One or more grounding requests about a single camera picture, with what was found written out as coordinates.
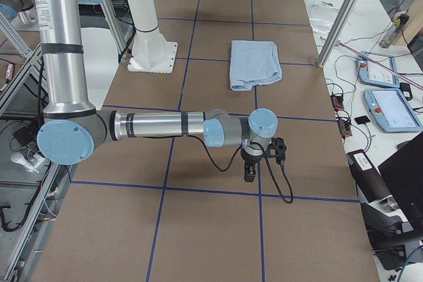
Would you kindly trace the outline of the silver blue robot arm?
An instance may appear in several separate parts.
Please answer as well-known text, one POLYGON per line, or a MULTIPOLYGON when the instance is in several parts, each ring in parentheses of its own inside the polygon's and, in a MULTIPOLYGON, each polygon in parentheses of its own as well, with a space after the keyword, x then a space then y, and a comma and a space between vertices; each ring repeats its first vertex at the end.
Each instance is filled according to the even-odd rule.
POLYGON ((223 110, 180 113, 123 113, 102 109, 116 73, 108 65, 110 40, 100 37, 100 61, 84 54, 79 3, 82 0, 34 0, 40 49, 48 84, 48 105, 37 134, 41 153, 52 162, 74 165, 109 141, 125 137, 193 137, 209 149, 236 146, 244 160, 244 179, 254 180, 261 160, 285 161, 286 146, 277 138, 276 115, 265 108, 237 118, 223 110))

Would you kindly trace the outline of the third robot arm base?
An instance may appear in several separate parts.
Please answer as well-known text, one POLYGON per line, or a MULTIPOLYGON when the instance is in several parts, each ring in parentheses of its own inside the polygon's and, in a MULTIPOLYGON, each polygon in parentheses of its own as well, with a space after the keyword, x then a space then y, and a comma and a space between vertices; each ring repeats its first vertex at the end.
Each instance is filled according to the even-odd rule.
POLYGON ((33 0, 1 0, 1 14, 18 30, 39 31, 33 0))

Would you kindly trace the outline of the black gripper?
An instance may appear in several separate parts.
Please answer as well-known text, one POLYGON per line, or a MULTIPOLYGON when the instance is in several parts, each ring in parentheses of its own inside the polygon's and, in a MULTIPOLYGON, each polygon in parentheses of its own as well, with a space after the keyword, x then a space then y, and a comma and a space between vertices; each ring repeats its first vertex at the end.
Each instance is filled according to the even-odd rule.
POLYGON ((244 181, 254 182, 256 177, 256 165, 262 159, 262 154, 252 155, 246 149, 242 149, 241 157, 244 160, 244 181))

